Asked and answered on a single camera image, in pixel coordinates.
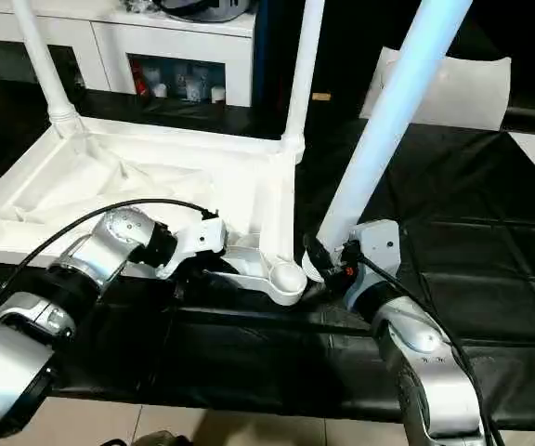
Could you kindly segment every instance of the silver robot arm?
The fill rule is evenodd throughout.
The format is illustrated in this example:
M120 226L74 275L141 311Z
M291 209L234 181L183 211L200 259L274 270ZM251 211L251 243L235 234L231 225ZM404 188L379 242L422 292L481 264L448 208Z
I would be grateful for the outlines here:
M357 225L333 260L316 238L306 238L311 263L331 291L372 327L398 399L411 446L484 446L474 385L456 359L450 337L414 300L368 268L395 276L400 264L397 223Z
M400 296L378 309L372 330L397 379L410 445L483 446L476 392L435 321L412 299Z
M225 241L218 217L173 234L136 208L119 208L51 263L39 278L42 293L13 294L0 307L0 438L30 421L51 388L58 342L74 337L127 262L144 263L167 279L186 258L220 255Z

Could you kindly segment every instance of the tile floor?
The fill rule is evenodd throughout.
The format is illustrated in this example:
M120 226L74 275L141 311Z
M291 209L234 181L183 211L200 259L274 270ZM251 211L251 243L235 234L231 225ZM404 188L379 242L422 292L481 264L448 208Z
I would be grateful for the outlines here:
M0 446L98 446L167 429L199 446L406 446L401 425L214 412L49 398L31 423ZM535 446L535 432L503 432L507 446Z

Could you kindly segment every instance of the black tablecloth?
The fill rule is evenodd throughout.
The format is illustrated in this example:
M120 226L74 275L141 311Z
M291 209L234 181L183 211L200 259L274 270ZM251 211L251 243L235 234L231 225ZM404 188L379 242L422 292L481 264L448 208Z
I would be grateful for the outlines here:
M0 175L43 131L42 101L26 110L17 102L31 88L0 83ZM22 113L10 116L6 104ZM269 138L283 119L165 102L142 108L100 92L77 106L102 118ZM332 127L317 114L309 120L295 181L297 256L363 126ZM411 125L363 215L383 217L400 224L399 278L463 338L499 426L535 429L535 166L504 133ZM9 271L0 265L0 282ZM369 327L339 299L282 308L259 293L213 290L179 304L172 293L162 282L114 284L62 353L55 393L399 419Z

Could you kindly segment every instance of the white vertical pole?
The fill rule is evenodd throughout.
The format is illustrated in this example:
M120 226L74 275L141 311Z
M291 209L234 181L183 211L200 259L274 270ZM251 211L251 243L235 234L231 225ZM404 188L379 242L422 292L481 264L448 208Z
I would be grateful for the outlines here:
M472 0L423 0L399 60L372 111L317 238L331 253L346 242L423 100ZM303 266L315 277L307 255Z
M305 150L305 120L307 119L308 102L317 58L317 47L320 42L321 19L325 0L306 0L303 13L301 37L296 53L294 67L293 91L288 108L286 130L282 135L285 150L297 152L297 162Z
M14 13L24 34L24 44L33 63L38 82L45 93L51 124L63 137L82 129L79 115L67 99L51 53L38 30L29 0L12 0Z

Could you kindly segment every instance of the black cable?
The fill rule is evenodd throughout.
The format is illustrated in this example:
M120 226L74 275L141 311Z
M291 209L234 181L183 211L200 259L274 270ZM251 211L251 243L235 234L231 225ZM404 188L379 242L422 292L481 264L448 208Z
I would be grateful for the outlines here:
M55 242L61 236L65 235L70 230L73 230L74 228L80 226L82 223L89 220L93 216L99 216L100 214L104 214L105 212L108 212L112 209L117 209L119 207L131 206L134 204L144 204L144 203L174 204L176 206L188 207L189 209L193 209L194 211L201 212L202 218L204 219L213 218L217 216L216 213L211 212L204 207L198 206L197 204L182 202L180 200L173 200L170 198L137 198L135 200L126 200L124 202L118 202L114 204L109 204L108 206L100 207L99 209L89 212L85 216L81 216L77 220L74 220L65 228L58 230L55 234L51 235L48 239L46 239L39 246L37 246L36 249L34 249L26 257L24 257L24 259L21 262L19 262L19 264L16 266L16 268L13 270L13 272L10 274L7 280L3 282L3 284L1 285L0 301L3 300L6 289L18 277L18 275L22 272L22 270L25 269L28 266L28 264L34 260L36 256L42 253L51 243Z
M166 7L163 0L152 0L154 5L159 7L164 13L170 16L187 17L209 9L214 5L214 0L200 0L197 3L191 3L183 7Z
M372 269L379 276L381 276L383 279L389 282L399 292L405 294L407 297L413 299L415 302L419 301L419 299L417 299L414 296L414 294L408 288L406 288L398 279L396 279L393 275L389 274L384 269L378 267L372 260L370 260L365 255L360 254L358 258L358 262L363 263L367 267ZM478 406L480 407L480 418L482 419L482 426L484 427L484 437L485 437L487 446L492 446L492 437L495 438L495 442L497 446L504 446L501 433L496 428L496 426L492 423L490 415L488 414L486 407L484 406L484 400L482 398L482 391L481 391L480 383L478 382L478 379L476 378L476 374L474 373L474 368L472 367L472 363L470 362L469 357L467 356L467 354L465 353L465 350L463 349L462 341L457 336L454 336L451 333L451 331L447 329L447 327L443 324L443 322L440 320L440 318L435 313L435 311L429 309L428 312L431 315L431 318L433 318L435 323L439 327L441 327L441 330L445 332L445 334L447 335L447 337L453 344L453 347L455 348L455 351L457 352L458 357L463 364L463 367L465 369L464 370L465 374L470 379L470 382L472 383L472 386L474 387L474 391L478 399Z
M100 446L127 446L127 443L122 439L110 439L109 441L102 443Z

